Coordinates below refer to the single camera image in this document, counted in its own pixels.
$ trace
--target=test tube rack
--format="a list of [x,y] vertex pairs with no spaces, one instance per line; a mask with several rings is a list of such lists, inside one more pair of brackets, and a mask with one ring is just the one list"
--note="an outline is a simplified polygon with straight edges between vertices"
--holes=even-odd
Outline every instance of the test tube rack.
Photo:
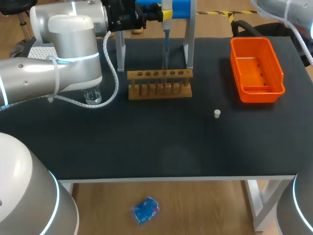
[[171,99],[192,97],[190,79],[192,69],[128,71],[128,98]]

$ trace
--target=orange basket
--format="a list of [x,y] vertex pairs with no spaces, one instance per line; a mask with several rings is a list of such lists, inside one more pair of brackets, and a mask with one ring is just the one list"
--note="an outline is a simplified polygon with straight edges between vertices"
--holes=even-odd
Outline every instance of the orange basket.
[[284,74],[267,38],[233,38],[231,66],[244,103],[274,103],[285,93]]

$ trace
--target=black tablecloth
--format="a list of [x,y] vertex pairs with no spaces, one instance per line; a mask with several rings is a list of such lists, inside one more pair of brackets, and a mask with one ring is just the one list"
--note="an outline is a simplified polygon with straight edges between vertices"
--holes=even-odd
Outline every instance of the black tablecloth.
[[[312,158],[313,85],[290,38],[270,40],[286,88],[274,104],[240,101],[230,38],[196,39],[193,98],[129,101],[126,71],[160,69],[163,40],[127,39],[125,72],[109,106],[28,101],[0,112],[0,132],[21,140],[59,180],[296,174]],[[170,45],[169,68],[184,68],[182,40]],[[116,66],[114,41],[108,51]],[[100,59],[106,100],[114,82],[103,53]],[[84,102],[81,91],[65,95]]]

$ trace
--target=white table frame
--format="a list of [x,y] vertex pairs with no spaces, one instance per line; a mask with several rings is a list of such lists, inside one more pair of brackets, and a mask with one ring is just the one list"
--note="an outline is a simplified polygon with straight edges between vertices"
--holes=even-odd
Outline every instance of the white table frame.
[[[225,177],[155,177],[155,178],[120,178],[93,180],[61,180],[62,185],[72,194],[76,183],[107,182],[160,182],[160,181],[232,181],[244,180],[253,216],[253,227],[256,232],[265,231],[276,218],[277,202],[288,183],[295,175],[280,176],[225,176]],[[259,191],[257,180],[268,180],[262,191]]]

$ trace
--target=wooden floor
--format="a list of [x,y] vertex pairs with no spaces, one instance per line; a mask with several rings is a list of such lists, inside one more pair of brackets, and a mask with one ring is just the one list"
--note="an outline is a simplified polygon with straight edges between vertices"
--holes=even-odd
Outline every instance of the wooden floor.
[[[39,3],[55,2],[40,0]],[[198,11],[254,10],[249,0],[198,0]],[[253,15],[235,15],[252,25],[271,20]],[[185,21],[173,24],[171,37],[183,37]],[[0,59],[23,39],[17,16],[0,16]],[[198,15],[197,37],[231,37],[228,17]],[[159,23],[148,23],[140,35],[126,37],[163,37]],[[246,188],[239,181],[154,182],[79,184],[73,194],[80,213],[79,235],[253,235]],[[155,198],[160,213],[139,227],[129,209],[145,197]],[[263,233],[278,235],[275,223]]]

